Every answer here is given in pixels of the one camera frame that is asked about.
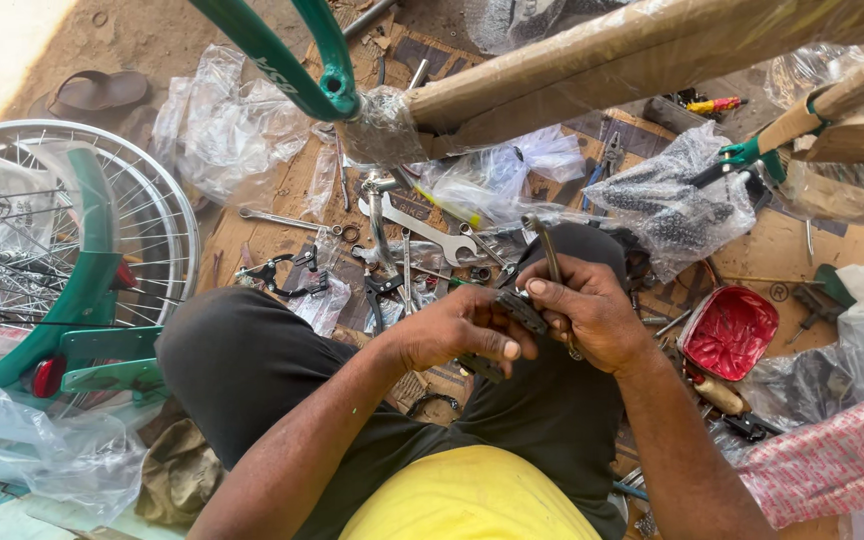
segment yellow shirt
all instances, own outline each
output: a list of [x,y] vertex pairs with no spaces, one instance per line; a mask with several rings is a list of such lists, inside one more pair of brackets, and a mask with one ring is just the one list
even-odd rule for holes
[[528,461],[469,446],[426,455],[386,480],[340,540],[601,540],[575,504]]

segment red reflector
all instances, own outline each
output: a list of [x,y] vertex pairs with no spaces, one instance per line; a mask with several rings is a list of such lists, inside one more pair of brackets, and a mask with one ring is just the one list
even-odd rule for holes
[[132,289],[138,285],[138,279],[132,273],[132,268],[125,260],[119,261],[119,267],[115,269],[115,280],[113,289]]
[[31,376],[31,395],[36,398],[51,398],[59,391],[66,374],[66,357],[50,356],[35,366]]

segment red grease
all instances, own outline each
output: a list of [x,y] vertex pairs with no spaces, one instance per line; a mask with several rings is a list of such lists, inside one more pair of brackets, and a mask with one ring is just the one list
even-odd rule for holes
[[774,305],[739,285],[714,290],[700,304],[697,317],[682,335],[681,351],[727,381],[749,373],[779,327]]

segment spanner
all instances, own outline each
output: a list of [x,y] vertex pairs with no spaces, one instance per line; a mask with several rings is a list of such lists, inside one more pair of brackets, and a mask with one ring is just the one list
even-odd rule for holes
[[325,229],[327,232],[337,237],[342,235],[341,225],[333,225],[332,227],[327,227],[325,225],[316,225],[315,223],[309,223],[301,219],[292,219],[291,217],[283,217],[282,215],[275,215],[273,213],[260,212],[258,210],[246,208],[246,206],[242,206],[239,208],[239,216],[245,219],[264,219],[266,221],[277,223],[279,225],[299,227],[300,229],[307,229],[309,231],[320,231],[322,229]]
[[405,314],[411,315],[415,312],[415,306],[412,303],[412,257],[409,256],[409,239],[412,238],[412,231],[407,227],[402,227],[402,277],[405,294]]
[[[363,199],[359,199],[359,212],[363,215],[369,215],[369,203]],[[475,242],[466,236],[453,236],[446,234],[436,227],[419,221],[411,215],[395,208],[389,200],[389,194],[382,195],[382,216],[392,223],[397,223],[402,227],[411,230],[417,235],[422,235],[429,241],[435,242],[441,246],[441,251],[444,253],[445,260],[452,266],[460,266],[459,264],[459,248],[467,248],[473,255],[477,255],[478,251],[475,248]]]
[[[485,250],[486,255],[493,258],[495,262],[498,263],[500,267],[502,267],[502,274],[504,276],[511,276],[516,273],[516,264],[514,262],[509,262],[508,260],[499,256],[497,252],[495,252],[491,247],[489,247],[489,244],[487,244],[481,236],[475,233],[472,225],[468,223],[462,223],[462,225],[459,226],[459,232],[466,237],[469,237],[470,239],[472,239],[472,241],[481,246],[482,249]],[[501,276],[497,277],[496,280],[505,281],[505,279],[503,279]]]
[[[546,261],[549,263],[549,277],[552,278],[553,282],[561,285],[562,269],[559,268],[559,259],[556,256],[555,245],[552,243],[552,237],[549,235],[546,224],[539,219],[538,215],[530,212],[522,216],[522,225],[538,235],[538,241],[542,243],[542,248],[545,249]],[[568,355],[573,361],[582,361],[584,359],[582,352],[575,347],[575,341],[571,335],[568,338]]]

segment forearm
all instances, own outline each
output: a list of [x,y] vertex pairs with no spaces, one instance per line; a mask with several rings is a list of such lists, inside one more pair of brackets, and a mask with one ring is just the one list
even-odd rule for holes
[[777,537],[661,353],[617,380],[663,538]]
[[291,538],[306,521],[346,450],[405,373],[372,343],[248,449],[188,538]]

